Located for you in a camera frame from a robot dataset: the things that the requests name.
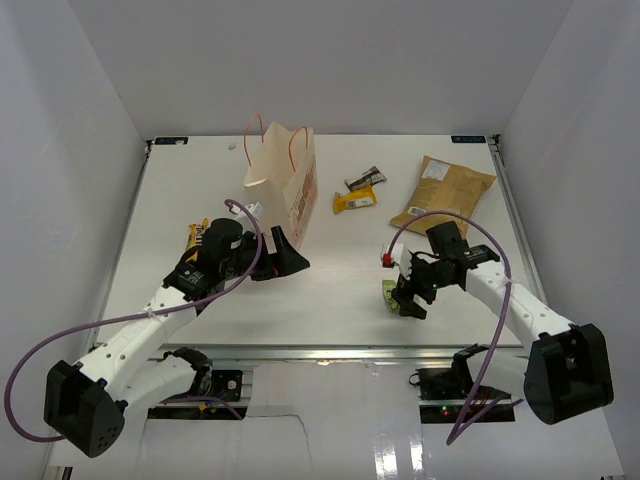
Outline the large tan chip bag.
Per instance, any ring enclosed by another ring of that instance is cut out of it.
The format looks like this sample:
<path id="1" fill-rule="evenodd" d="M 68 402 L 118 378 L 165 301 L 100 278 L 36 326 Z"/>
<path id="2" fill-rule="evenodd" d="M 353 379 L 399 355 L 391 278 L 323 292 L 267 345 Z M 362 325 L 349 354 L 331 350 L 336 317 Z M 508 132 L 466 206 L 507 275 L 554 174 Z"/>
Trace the large tan chip bag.
<path id="1" fill-rule="evenodd" d="M 427 211 L 448 211 L 470 218 L 495 175 L 424 156 L 418 183 L 404 210 L 390 220 L 400 228 Z"/>

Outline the green Himalaya candy packet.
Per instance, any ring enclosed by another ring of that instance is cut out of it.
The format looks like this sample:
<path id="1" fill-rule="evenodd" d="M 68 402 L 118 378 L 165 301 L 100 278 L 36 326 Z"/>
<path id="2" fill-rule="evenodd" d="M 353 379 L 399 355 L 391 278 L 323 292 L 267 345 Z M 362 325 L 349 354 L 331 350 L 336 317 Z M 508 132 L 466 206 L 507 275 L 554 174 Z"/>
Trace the green Himalaya candy packet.
<path id="1" fill-rule="evenodd" d="M 399 312 L 399 304 L 393 298 L 392 293 L 396 288 L 396 282 L 394 280 L 383 280 L 381 282 L 382 285 L 382 295 L 390 312 L 397 314 Z"/>

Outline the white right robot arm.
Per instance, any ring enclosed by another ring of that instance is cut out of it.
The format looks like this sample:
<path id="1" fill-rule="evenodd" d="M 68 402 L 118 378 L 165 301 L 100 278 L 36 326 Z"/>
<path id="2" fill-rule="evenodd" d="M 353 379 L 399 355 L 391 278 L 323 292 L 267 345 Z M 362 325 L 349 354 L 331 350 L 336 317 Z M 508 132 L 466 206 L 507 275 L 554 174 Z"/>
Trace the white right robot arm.
<path id="1" fill-rule="evenodd" d="M 467 404 L 488 387 L 525 401 L 547 425 L 613 402 L 600 329 L 556 313 L 515 282 L 497 241 L 471 246 L 453 221 L 428 229 L 426 235 L 428 260 L 398 241 L 382 253 L 382 265 L 399 271 L 390 292 L 399 315 L 425 319 L 438 291 L 456 286 L 498 318 L 490 344 L 457 352 L 449 370 L 433 379 L 433 385 L 453 389 Z"/>

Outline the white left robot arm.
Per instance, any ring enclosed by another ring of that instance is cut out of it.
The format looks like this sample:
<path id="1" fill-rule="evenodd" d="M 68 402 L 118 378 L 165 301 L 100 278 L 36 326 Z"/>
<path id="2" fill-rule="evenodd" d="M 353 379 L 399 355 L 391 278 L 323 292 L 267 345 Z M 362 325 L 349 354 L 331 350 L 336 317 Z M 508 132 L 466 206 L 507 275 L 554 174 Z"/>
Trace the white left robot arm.
<path id="1" fill-rule="evenodd" d="M 49 370 L 45 422 L 95 458 L 139 413 L 176 395 L 205 396 L 211 387 L 212 364 L 195 349 L 169 352 L 148 372 L 142 367 L 204 311 L 203 299 L 219 295 L 228 281 L 242 277 L 266 281 L 309 268 L 309 261 L 289 243 L 281 227 L 273 227 L 271 234 L 275 252 L 269 252 L 262 234 L 245 230 L 237 220 L 212 221 L 164 278 L 142 318 L 127 322 L 75 364 L 59 361 Z"/>

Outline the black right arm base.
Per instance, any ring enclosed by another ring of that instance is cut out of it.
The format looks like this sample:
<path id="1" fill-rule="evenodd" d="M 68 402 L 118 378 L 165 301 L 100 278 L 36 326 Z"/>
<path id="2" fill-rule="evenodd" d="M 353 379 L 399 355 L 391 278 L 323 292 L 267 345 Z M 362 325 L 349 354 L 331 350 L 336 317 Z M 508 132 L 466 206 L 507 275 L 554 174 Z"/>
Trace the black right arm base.
<path id="1" fill-rule="evenodd" d="M 449 368 L 421 368 L 408 378 L 418 391 L 420 420 L 423 425 L 453 425 L 462 410 L 467 394 L 456 383 Z M 514 400 L 499 390 L 481 386 L 472 400 L 464 422 L 471 419 L 496 398 L 500 401 L 479 423 L 510 423 L 516 420 Z"/>

